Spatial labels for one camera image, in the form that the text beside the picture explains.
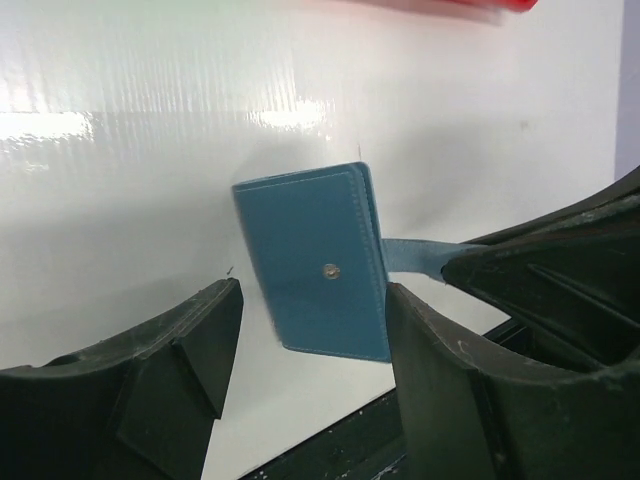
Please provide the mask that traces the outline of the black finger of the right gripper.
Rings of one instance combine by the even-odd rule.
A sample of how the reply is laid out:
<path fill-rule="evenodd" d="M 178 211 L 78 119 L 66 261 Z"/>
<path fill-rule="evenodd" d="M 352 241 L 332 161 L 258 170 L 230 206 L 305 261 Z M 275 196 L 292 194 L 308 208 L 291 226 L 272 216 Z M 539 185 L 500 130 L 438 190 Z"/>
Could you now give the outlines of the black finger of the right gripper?
<path fill-rule="evenodd" d="M 593 371 L 639 357 L 639 172 L 479 238 L 446 283 L 526 325 L 548 362 Z"/>

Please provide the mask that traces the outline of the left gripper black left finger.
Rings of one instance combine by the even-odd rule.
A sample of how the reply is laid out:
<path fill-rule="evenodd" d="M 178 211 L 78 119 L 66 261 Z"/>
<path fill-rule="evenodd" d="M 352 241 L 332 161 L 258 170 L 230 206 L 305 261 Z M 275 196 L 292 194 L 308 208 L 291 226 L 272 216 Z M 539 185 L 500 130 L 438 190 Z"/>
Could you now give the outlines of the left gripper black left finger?
<path fill-rule="evenodd" d="M 3 370 L 2 477 L 200 478 L 242 312 L 238 280 L 219 280 L 94 345 Z"/>

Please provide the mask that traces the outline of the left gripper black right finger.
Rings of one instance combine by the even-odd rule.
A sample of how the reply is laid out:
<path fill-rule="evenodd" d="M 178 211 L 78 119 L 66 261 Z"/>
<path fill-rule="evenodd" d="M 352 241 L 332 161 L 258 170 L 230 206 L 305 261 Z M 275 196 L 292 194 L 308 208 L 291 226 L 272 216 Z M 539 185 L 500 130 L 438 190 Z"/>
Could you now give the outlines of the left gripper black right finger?
<path fill-rule="evenodd" d="M 387 332 L 415 479 L 635 479 L 639 364 L 565 370 L 506 349 L 404 286 Z"/>

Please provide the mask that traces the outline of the blue leather card holder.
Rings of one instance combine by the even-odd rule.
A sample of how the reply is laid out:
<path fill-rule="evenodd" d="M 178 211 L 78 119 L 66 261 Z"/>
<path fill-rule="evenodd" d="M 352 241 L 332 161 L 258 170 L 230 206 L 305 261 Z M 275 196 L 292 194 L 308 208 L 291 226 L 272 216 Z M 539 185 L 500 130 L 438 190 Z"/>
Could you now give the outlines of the blue leather card holder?
<path fill-rule="evenodd" d="M 281 344 L 388 363 L 389 274 L 436 281 L 467 243 L 383 238 L 369 167 L 354 162 L 232 188 L 252 265 Z"/>

